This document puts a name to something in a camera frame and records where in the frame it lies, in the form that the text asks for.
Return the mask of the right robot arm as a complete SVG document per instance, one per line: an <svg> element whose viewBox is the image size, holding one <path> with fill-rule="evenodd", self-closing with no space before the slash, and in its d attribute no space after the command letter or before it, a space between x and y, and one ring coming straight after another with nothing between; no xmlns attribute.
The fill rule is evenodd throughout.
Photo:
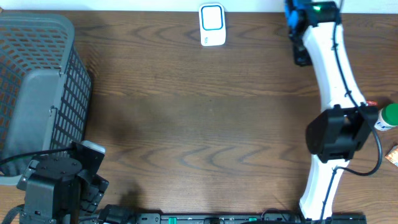
<svg viewBox="0 0 398 224"><path fill-rule="evenodd" d="M367 104L354 79L345 49L341 7L334 1L285 1L295 64L313 67L320 92L321 113L305 131L312 158L299 201L303 218L317 223L331 219L343 172L369 176L382 161L382 146L374 129L378 110ZM368 172L354 171L349 162L370 134L379 153L376 165Z"/></svg>

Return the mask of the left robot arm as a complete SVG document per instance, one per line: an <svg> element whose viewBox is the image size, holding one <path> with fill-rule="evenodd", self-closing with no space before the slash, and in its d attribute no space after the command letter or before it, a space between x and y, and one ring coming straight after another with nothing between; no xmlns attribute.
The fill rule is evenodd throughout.
<svg viewBox="0 0 398 224"><path fill-rule="evenodd" d="M66 156L35 156L17 188L25 192L20 223L79 223L95 214L109 182L97 172L106 149L73 142Z"/></svg>

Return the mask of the orange small carton box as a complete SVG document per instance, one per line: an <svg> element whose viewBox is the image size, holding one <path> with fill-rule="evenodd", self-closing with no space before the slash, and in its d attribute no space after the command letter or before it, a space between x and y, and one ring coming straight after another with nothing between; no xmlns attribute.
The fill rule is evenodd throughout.
<svg viewBox="0 0 398 224"><path fill-rule="evenodd" d="M396 167L398 166L398 145L392 147L392 149L385 155L385 158Z"/></svg>

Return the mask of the red Top chocolate bar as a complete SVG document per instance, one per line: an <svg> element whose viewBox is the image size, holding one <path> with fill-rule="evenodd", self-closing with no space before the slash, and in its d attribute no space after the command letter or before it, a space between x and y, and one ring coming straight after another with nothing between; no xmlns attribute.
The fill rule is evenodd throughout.
<svg viewBox="0 0 398 224"><path fill-rule="evenodd" d="M368 104L368 106L378 106L378 103L376 101L367 100L366 103Z"/></svg>

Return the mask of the green lidded white jar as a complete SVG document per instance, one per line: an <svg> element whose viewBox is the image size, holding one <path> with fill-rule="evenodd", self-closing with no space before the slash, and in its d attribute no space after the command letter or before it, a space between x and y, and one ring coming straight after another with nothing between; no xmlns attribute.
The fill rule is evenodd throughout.
<svg viewBox="0 0 398 224"><path fill-rule="evenodd" d="M374 127L379 131L388 131L398 125L398 104L392 103L381 109Z"/></svg>

